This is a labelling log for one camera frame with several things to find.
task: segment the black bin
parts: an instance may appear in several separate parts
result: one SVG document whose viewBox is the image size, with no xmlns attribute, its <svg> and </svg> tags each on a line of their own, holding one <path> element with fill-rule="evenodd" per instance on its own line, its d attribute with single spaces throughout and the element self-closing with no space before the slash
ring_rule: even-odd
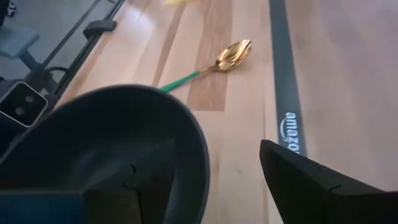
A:
<svg viewBox="0 0 398 224">
<path fill-rule="evenodd" d="M 173 96 L 111 86 L 60 107 L 0 161 L 0 223 L 200 223 L 203 133 Z"/>
</svg>

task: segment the spoon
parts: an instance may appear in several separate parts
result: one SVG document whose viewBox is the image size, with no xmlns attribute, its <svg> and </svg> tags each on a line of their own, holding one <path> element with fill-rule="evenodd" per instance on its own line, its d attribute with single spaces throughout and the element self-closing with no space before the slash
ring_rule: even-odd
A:
<svg viewBox="0 0 398 224">
<path fill-rule="evenodd" d="M 208 68 L 195 71 L 186 77 L 174 81 L 166 86 L 160 87 L 161 90 L 169 92 L 184 84 L 185 82 L 197 77 L 204 72 L 221 71 L 225 72 L 240 65 L 242 61 L 249 55 L 251 50 L 251 40 L 241 40 L 223 50 L 217 57 L 216 63 Z"/>
</svg>

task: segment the hardwood floor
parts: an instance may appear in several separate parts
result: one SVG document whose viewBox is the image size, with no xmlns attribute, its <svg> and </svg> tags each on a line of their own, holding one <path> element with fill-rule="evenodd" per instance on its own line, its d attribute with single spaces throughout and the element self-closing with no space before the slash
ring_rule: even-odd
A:
<svg viewBox="0 0 398 224">
<path fill-rule="evenodd" d="M 307 156 L 383 190 L 398 190 L 398 3 L 285 0 Z M 269 0 L 126 0 L 58 105 L 121 83 L 163 86 L 211 65 L 234 41 L 248 59 L 171 94 L 202 126 L 211 160 L 203 223 L 282 223 L 259 162 L 278 139 Z"/>
</svg>

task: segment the green spoon handle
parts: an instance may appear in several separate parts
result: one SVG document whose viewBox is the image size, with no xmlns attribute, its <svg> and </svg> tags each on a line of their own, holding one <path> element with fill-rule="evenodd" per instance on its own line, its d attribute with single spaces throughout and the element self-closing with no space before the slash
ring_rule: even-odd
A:
<svg viewBox="0 0 398 224">
<path fill-rule="evenodd" d="M 160 87 L 160 90 L 170 92 L 170 91 L 174 90 L 175 88 L 179 87 L 180 85 L 184 84 L 186 81 L 197 77 L 199 74 L 200 74 L 200 72 L 198 72 L 198 71 L 193 72 L 192 74 L 187 75 L 186 77 L 183 77 L 183 78 L 181 78 L 177 81 L 174 81 L 170 84 L 167 84 L 166 86 Z"/>
</svg>

